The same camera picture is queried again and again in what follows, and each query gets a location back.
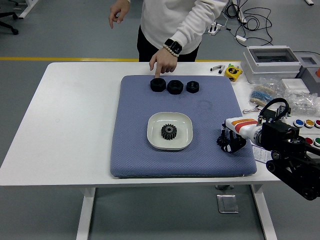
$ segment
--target black nut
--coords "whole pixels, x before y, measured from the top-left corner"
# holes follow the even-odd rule
[[[169,93],[173,94],[173,95],[178,95],[180,93],[182,93],[183,89],[184,89],[184,84],[179,81],[179,80],[171,80],[166,89],[168,90]]]
[[[186,90],[192,94],[199,92],[199,83],[197,81],[188,82],[186,84]]]
[[[154,92],[162,92],[166,89],[166,81],[163,78],[154,78],[150,81],[150,87]]]

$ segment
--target office chair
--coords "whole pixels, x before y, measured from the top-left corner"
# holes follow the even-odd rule
[[[17,20],[18,19],[18,16],[15,12],[11,11],[11,12],[0,12],[0,18],[3,18],[3,17],[7,17],[7,16],[11,16],[13,17],[14,20]],[[19,33],[19,31],[17,29],[14,29],[13,26],[9,25],[9,24],[6,24],[2,21],[0,21],[0,26],[2,27],[5,27],[5,28],[8,28],[8,29],[11,29],[11,32],[14,34],[14,35],[17,35]]]

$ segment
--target tape measure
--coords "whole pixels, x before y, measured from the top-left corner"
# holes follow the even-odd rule
[[[228,77],[232,82],[238,79],[242,74],[242,70],[229,64],[228,68],[225,70],[224,75]]]

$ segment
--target white sweater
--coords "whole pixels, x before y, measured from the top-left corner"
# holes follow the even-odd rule
[[[182,45],[180,54],[189,54],[228,0],[144,0],[141,30],[145,38],[161,49],[167,39]]]

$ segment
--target yellow floor line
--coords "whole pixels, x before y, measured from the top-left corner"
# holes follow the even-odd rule
[[[20,57],[2,56],[0,61],[50,61],[50,62],[138,62],[138,58],[91,58],[91,57]],[[239,60],[196,60],[196,62],[239,62]]]

